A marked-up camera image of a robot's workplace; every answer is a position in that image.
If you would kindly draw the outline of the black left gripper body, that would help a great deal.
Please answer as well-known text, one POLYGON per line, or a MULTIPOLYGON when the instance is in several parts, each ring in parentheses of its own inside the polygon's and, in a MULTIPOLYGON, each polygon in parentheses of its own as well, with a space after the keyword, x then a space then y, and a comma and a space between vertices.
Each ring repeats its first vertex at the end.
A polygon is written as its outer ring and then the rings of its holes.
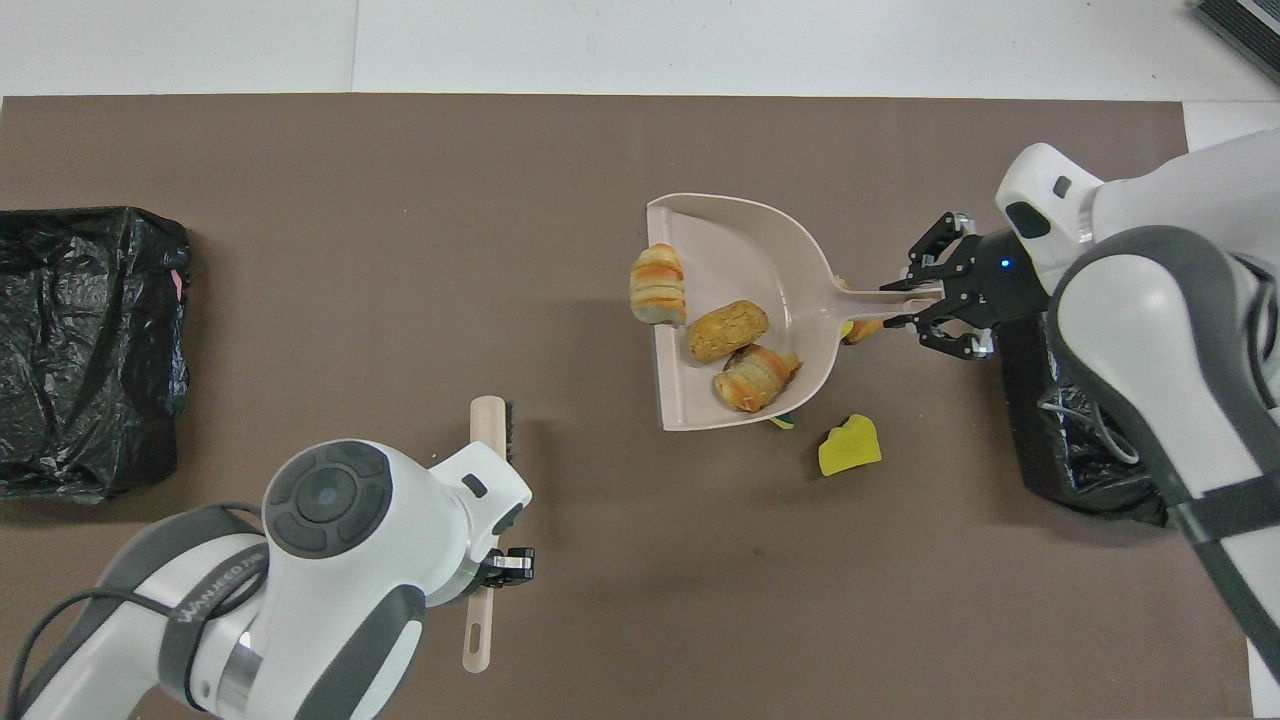
POLYGON ((480 562, 477 579, 485 588, 500 589, 531 582, 535 574, 536 550, 534 547, 493 548, 480 562))

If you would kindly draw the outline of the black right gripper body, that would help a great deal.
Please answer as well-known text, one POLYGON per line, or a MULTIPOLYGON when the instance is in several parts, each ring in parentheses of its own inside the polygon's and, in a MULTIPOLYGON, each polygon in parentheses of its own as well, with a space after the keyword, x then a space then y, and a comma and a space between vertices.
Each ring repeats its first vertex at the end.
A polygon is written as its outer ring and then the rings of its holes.
POLYGON ((960 320, 989 329, 1048 309, 1050 295, 1014 231, 969 234, 957 252, 968 266, 960 278, 960 320))

